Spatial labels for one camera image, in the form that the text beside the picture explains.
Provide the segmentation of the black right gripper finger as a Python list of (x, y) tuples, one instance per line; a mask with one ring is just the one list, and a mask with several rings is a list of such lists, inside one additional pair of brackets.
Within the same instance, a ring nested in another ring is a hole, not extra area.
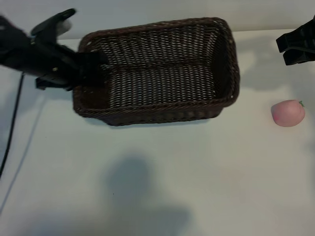
[(283, 59), (286, 65), (306, 63), (315, 60), (315, 48), (299, 48), (283, 50)]
[(303, 24), (292, 32), (285, 33), (276, 40), (278, 50), (283, 53), (288, 50), (315, 52), (315, 18)]

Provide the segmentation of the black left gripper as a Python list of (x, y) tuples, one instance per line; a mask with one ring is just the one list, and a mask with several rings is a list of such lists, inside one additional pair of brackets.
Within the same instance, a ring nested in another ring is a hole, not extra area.
[(38, 65), (35, 87), (73, 90), (76, 86), (103, 87), (99, 65), (107, 64), (104, 53), (78, 53), (65, 45), (32, 41)]

